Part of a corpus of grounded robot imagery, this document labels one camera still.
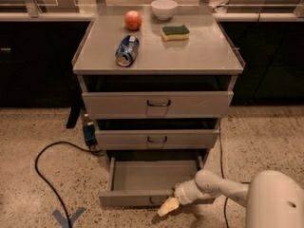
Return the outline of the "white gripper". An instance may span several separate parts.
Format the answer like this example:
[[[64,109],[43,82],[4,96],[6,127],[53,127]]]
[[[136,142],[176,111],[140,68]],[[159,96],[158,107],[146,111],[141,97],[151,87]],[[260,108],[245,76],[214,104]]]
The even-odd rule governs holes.
[[[181,205],[186,205],[194,202],[200,197],[200,190],[198,189],[194,180],[185,181],[176,186],[174,198],[170,197],[158,210],[158,215],[163,217],[168,213],[176,210]]]

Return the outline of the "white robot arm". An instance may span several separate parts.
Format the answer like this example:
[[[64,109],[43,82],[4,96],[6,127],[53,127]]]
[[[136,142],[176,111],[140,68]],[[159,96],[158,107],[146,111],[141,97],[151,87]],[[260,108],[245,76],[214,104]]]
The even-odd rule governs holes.
[[[178,184],[174,195],[159,209],[163,217],[180,205],[220,195],[246,209],[246,228],[304,228],[304,190],[285,174],[266,170],[249,184],[235,182],[200,170],[189,181]]]

